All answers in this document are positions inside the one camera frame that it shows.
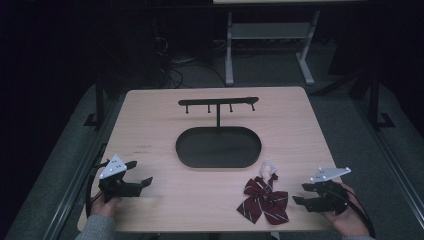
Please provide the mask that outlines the black metal stand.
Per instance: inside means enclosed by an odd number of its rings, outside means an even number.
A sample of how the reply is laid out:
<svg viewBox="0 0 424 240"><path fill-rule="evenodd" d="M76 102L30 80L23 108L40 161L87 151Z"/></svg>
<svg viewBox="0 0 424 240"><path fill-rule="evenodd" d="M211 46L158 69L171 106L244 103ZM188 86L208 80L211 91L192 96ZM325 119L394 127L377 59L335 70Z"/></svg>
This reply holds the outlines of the black metal stand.
<svg viewBox="0 0 424 240"><path fill-rule="evenodd" d="M394 123L387 113L379 112L379 78L376 72L370 74L369 79L369 108L368 118L372 127L379 131L381 128L393 128Z"/></svg>
<svg viewBox="0 0 424 240"><path fill-rule="evenodd" d="M104 121L105 107L104 107L104 81L101 75L99 75L95 81L95 113L91 113L87 116L84 123L85 126L94 127L98 130Z"/></svg>

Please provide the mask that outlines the person's left hand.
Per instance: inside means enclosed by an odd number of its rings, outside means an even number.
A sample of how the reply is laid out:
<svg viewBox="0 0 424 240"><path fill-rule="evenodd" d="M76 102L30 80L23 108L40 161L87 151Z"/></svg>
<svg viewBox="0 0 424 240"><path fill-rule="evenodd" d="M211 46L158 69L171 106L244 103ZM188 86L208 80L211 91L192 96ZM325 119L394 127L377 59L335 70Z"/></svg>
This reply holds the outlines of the person's left hand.
<svg viewBox="0 0 424 240"><path fill-rule="evenodd" d="M90 214L113 218L116 212L116 207L121 201L121 198L114 197L108 202L105 202L104 195L100 194L92 201Z"/></svg>

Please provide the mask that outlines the red striped bow tie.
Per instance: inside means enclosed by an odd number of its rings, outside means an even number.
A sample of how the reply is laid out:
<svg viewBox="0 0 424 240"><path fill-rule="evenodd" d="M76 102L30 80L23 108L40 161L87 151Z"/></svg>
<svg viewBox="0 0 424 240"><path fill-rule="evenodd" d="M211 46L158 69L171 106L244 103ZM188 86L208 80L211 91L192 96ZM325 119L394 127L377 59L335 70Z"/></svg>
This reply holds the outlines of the red striped bow tie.
<svg viewBox="0 0 424 240"><path fill-rule="evenodd" d="M247 181L243 190L247 198L238 206L237 211L253 224L262 215L271 225L287 223L288 193L274 190L273 184L277 179L275 166L263 163L260 175Z"/></svg>

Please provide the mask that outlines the white metal table frame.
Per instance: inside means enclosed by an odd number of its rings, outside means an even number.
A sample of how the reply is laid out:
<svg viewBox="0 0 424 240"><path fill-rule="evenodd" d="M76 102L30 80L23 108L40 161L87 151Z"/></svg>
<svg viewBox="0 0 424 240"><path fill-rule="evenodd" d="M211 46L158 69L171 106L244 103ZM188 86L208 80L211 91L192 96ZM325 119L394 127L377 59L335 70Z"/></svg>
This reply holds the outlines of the white metal table frame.
<svg viewBox="0 0 424 240"><path fill-rule="evenodd" d="M233 14L227 14L227 35L225 54L225 85L234 85L232 41L233 40L300 40L304 41L303 48L296 53L298 65L307 85L315 81L307 64L307 54L317 27L320 11L313 13L309 22L294 23L237 23Z"/></svg>

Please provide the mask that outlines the grey metal rail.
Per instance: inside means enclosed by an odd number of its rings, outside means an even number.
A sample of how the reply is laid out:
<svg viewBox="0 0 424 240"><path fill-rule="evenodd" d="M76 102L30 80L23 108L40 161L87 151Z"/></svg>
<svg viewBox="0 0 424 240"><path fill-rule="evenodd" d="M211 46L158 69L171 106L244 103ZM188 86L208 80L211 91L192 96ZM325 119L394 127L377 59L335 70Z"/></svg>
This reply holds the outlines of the grey metal rail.
<svg viewBox="0 0 424 240"><path fill-rule="evenodd" d="M56 200L56 203L41 240L58 240L68 218L76 216L79 219L82 213L87 185L93 183L89 175L93 166L102 160L123 100L106 99L103 103L103 123L98 127L85 126L86 116L83 116L82 123L72 120L55 148L58 153L49 160L47 182L50 195L47 201Z"/></svg>
<svg viewBox="0 0 424 240"><path fill-rule="evenodd" d="M364 122L366 128L370 132L374 141L377 143L380 151L382 152L387 164L395 178L395 181L399 185L400 191L404 195L406 202L408 203L411 211L415 218L419 222L422 229L424 229L424 202L420 199L416 189L408 179L406 173L401 168L397 156L393 150L389 147L388 142L382 135L379 128L374 127L368 119L367 109L363 103L359 101L353 102L360 118Z"/></svg>

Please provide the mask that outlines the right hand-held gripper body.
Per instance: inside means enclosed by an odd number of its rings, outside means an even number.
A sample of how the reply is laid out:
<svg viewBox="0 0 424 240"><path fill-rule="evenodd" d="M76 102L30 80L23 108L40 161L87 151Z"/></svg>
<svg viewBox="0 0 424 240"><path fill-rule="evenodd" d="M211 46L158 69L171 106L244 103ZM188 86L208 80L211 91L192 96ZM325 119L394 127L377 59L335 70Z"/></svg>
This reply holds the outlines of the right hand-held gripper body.
<svg viewBox="0 0 424 240"><path fill-rule="evenodd" d="M348 194L340 184L334 182L334 179L350 172L349 167L319 167L310 178L310 184L316 186L318 196L306 199L306 210L308 212L335 212L337 215L343 213L347 209Z"/></svg>

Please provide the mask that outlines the black hook stand with tray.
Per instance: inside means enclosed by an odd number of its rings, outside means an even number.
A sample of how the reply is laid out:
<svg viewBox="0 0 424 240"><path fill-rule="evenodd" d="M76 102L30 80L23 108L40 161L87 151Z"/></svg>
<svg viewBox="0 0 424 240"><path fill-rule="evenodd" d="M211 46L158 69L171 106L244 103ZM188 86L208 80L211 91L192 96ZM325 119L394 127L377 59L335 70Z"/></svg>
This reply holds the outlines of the black hook stand with tray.
<svg viewBox="0 0 424 240"><path fill-rule="evenodd" d="M193 127L182 132L176 140L175 149L179 160L191 168L246 168L259 158L262 142L249 128L221 125L221 106L230 111L235 104L248 104L255 110L258 97L186 99L178 104L189 113L190 106L216 106L214 127Z"/></svg>

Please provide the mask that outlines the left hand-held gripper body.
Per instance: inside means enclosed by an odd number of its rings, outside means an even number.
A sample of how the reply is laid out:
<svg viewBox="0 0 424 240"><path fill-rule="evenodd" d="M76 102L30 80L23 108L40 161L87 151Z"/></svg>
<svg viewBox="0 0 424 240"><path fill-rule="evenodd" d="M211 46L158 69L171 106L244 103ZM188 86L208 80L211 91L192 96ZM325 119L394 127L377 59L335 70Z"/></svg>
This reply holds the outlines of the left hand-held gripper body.
<svg viewBox="0 0 424 240"><path fill-rule="evenodd" d="M99 188L105 195L105 202L114 197L139 197L143 187L141 183L127 183L123 180L127 169L118 154L115 154L99 175Z"/></svg>

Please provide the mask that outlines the person's right hand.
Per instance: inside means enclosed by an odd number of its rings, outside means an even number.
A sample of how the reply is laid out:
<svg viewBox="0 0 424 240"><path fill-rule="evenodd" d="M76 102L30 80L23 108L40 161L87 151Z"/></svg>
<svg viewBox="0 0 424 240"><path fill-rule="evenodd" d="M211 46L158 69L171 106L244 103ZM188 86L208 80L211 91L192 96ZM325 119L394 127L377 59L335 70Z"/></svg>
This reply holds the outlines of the person's right hand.
<svg viewBox="0 0 424 240"><path fill-rule="evenodd" d="M370 232L360 215L351 207L336 215L333 212L323 212L322 216L343 237L370 237Z"/></svg>

